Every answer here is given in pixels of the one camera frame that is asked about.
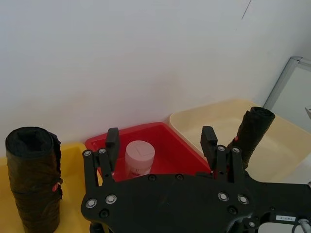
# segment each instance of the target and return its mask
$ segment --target white plastic jar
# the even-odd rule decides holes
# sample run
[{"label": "white plastic jar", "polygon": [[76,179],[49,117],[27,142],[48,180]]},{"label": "white plastic jar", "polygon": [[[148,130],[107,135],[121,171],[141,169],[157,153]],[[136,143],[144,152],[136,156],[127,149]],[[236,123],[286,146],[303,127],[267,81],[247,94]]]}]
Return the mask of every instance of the white plastic jar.
[{"label": "white plastic jar", "polygon": [[125,166],[130,178],[150,173],[155,157],[155,148],[145,141],[133,141],[126,147]]}]

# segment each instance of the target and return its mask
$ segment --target screw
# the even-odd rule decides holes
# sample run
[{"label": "screw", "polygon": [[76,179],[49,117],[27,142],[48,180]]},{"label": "screw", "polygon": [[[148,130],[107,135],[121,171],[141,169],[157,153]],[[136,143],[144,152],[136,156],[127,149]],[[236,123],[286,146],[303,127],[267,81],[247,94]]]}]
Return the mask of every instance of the screw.
[{"label": "screw", "polygon": [[233,150],[233,152],[236,152],[236,153],[240,152],[240,150],[238,148],[236,148],[236,147],[234,147],[232,150]]},{"label": "screw", "polygon": [[88,209],[91,209],[93,207],[95,207],[95,205],[97,204],[97,200],[96,199],[90,199],[86,202],[86,207]]},{"label": "screw", "polygon": [[237,209],[234,208],[233,206],[229,206],[228,212],[231,213],[232,215],[236,215],[238,213]]},{"label": "screw", "polygon": [[229,200],[228,195],[226,193],[222,193],[222,192],[220,192],[218,194],[218,198],[219,198],[219,200],[222,200],[222,201],[228,201]]},{"label": "screw", "polygon": [[239,202],[241,202],[244,205],[247,205],[249,203],[248,199],[243,195],[238,195],[238,200],[239,200]]},{"label": "screw", "polygon": [[155,181],[156,180],[156,176],[155,175],[149,175],[148,176],[148,180]]},{"label": "screw", "polygon": [[222,147],[222,146],[217,147],[217,149],[220,150],[220,151],[224,151],[225,150],[225,148]]},{"label": "screw", "polygon": [[106,218],[109,216],[109,211],[107,209],[103,209],[102,211],[100,211],[99,213],[99,217],[101,218]]},{"label": "screw", "polygon": [[104,154],[106,152],[106,150],[104,148],[102,148],[98,152],[99,152],[99,154]]},{"label": "screw", "polygon": [[179,181],[182,181],[184,179],[184,176],[182,174],[177,174],[175,178]]},{"label": "screw", "polygon": [[113,204],[117,201],[117,196],[116,195],[113,195],[113,194],[110,194],[106,197],[106,203],[107,204]]},{"label": "screw", "polygon": [[90,151],[90,150],[87,150],[86,152],[84,152],[84,156],[89,156],[89,155],[91,155],[92,154],[92,152]]}]

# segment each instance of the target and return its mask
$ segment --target cable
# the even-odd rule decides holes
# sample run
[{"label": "cable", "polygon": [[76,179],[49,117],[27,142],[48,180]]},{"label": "cable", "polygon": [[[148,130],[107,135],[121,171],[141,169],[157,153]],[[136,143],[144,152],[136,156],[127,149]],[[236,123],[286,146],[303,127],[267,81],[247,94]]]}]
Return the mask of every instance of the cable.
[{"label": "cable", "polygon": [[295,233],[295,230],[296,230],[297,226],[298,226],[298,225],[293,225],[292,233]]},{"label": "cable", "polygon": [[301,228],[304,233],[311,233],[311,227],[309,225],[309,221],[307,219],[300,219],[299,224],[301,225]]}]

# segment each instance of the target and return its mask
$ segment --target rolled black bag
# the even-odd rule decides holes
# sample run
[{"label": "rolled black bag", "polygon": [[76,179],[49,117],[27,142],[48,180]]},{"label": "rolled black bag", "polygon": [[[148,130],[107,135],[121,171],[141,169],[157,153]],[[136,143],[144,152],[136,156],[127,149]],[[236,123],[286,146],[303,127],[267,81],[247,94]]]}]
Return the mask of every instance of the rolled black bag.
[{"label": "rolled black bag", "polygon": [[60,141],[39,127],[23,127],[6,138],[11,191],[26,233],[52,233],[60,222]]},{"label": "rolled black bag", "polygon": [[237,136],[228,145],[228,148],[239,147],[242,150],[243,167],[248,167],[249,160],[258,143],[269,129],[276,116],[271,111],[252,107],[243,117]]}]

